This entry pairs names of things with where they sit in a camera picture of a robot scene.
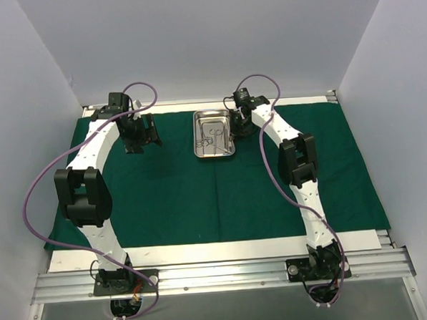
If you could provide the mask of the steel instrument tray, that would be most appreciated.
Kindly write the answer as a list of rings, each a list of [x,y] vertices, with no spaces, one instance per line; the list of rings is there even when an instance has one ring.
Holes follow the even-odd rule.
[[[210,130],[222,130],[223,124],[228,123],[230,127],[230,112],[228,110],[198,110],[192,116],[193,119],[193,133],[194,133],[194,153],[198,158],[214,158],[214,157],[227,157],[223,151],[215,151],[212,145],[207,147],[197,148],[195,142],[199,139],[212,137],[209,133]],[[217,146],[224,147],[222,137],[217,139]]]

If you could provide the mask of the steel surgical scissors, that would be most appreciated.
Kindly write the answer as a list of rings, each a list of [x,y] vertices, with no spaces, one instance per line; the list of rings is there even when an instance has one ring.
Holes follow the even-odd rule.
[[[219,130],[219,129],[212,129],[209,131],[209,134],[212,136],[213,138],[213,144],[212,146],[214,147],[215,151],[217,150],[221,150],[224,153],[227,153],[227,150],[223,147],[218,147],[217,146],[217,139],[222,137],[223,134],[223,130]]]

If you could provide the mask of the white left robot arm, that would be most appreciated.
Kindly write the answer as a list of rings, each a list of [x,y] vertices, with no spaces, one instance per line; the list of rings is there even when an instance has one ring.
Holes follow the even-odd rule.
[[[95,250],[98,277],[118,293],[132,290],[135,275],[127,252],[121,247],[112,227],[112,195],[102,176],[107,157],[118,140],[127,154],[142,154],[146,144],[162,145],[150,113],[124,115],[110,120],[122,109],[104,107],[94,112],[86,138],[76,157],[54,174],[62,215],[85,236]]]

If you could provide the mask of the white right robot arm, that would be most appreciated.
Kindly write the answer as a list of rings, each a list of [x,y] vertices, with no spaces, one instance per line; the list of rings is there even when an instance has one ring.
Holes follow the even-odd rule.
[[[312,134],[304,134],[288,124],[267,98],[250,96],[240,90],[232,96],[236,109],[230,112],[231,133],[235,137],[250,135],[259,129],[261,157],[274,185],[278,182],[265,155],[263,138],[267,135],[278,147],[278,174],[288,186],[306,230],[309,255],[308,270],[316,278],[325,278],[336,268],[345,268],[345,254],[335,231],[328,224],[318,192],[318,157]]]

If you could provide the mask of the steel forceps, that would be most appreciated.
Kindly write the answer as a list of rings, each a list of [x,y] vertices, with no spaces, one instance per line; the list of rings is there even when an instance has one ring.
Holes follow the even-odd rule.
[[[195,146],[197,148],[207,147],[210,145],[213,145],[213,139],[211,137],[202,138],[202,139],[199,139],[195,142]]]

